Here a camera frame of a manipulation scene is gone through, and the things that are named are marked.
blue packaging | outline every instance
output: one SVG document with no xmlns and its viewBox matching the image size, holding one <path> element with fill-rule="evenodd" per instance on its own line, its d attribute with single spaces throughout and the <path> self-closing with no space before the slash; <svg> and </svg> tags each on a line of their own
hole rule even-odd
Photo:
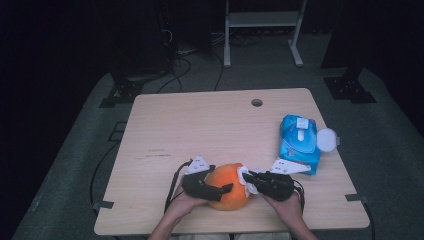
<svg viewBox="0 0 424 240">
<path fill-rule="evenodd" d="M 309 165 L 315 175 L 321 156 L 317 147 L 317 126 L 314 120 L 297 115 L 286 115 L 281 123 L 280 158 Z"/>
</svg>

metal shelf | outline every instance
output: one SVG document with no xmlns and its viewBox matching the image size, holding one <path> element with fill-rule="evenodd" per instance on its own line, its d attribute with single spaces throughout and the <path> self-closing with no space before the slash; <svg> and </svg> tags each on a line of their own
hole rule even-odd
<svg viewBox="0 0 424 240">
<path fill-rule="evenodd" d="M 229 27 L 296 26 L 298 11 L 230 13 Z"/>
</svg>

floor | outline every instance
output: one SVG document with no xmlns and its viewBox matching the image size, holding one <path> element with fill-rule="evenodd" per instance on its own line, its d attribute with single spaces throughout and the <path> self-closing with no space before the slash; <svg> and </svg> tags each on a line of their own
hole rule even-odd
<svg viewBox="0 0 424 240">
<path fill-rule="evenodd" d="M 320 69 L 330 34 L 302 34 L 295 66 L 290 35 L 246 38 L 256 44 L 232 47 L 231 68 L 222 67 L 223 47 L 174 61 L 174 74 L 147 83 L 142 94 L 245 89 L 308 88 L 326 125 L 341 138 L 338 151 L 357 192 L 366 196 L 376 239 L 420 239 L 424 235 L 424 139 L 390 97 L 383 81 L 364 69 L 359 77 L 376 103 L 334 100 L 323 78 L 344 69 Z M 181 51 L 190 50 L 186 46 Z M 102 200 L 132 105 L 99 108 L 113 86 L 99 79 L 13 239 L 143 239 L 94 233 L 92 202 Z M 118 132 L 110 138 L 112 131 Z M 314 230 L 319 239 L 371 239 L 372 227 Z"/>
</svg>

orange object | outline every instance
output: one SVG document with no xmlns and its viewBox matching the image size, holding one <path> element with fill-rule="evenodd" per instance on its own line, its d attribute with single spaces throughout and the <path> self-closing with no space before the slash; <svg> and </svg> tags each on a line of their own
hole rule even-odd
<svg viewBox="0 0 424 240">
<path fill-rule="evenodd" d="M 222 187 L 224 185 L 233 183 L 231 192 L 223 194 L 221 201 L 211 201 L 209 204 L 218 210 L 231 211 L 243 207 L 251 198 L 246 197 L 245 186 L 239 182 L 237 169 L 243 166 L 241 163 L 225 164 L 219 166 L 210 173 L 205 182 L 214 187 Z"/>
</svg>

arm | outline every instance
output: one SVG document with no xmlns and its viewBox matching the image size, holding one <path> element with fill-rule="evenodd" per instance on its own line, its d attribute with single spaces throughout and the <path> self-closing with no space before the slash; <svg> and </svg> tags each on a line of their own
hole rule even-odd
<svg viewBox="0 0 424 240">
<path fill-rule="evenodd" d="M 280 220 L 287 225 L 289 231 L 298 240 L 317 240 L 303 220 L 299 195 L 293 192 L 291 197 L 284 202 L 278 202 L 266 195 L 264 199 L 275 209 Z"/>
<path fill-rule="evenodd" d="M 182 186 L 182 178 L 180 179 L 180 184 L 175 190 L 174 198 L 166 210 L 165 214 L 159 221 L 156 228 L 153 230 L 152 234 L 149 236 L 149 240 L 164 240 L 169 239 L 172 233 L 172 230 L 177 226 L 181 219 L 189 214 L 197 206 L 206 204 L 208 201 L 193 198 L 188 196 Z"/>
</svg>

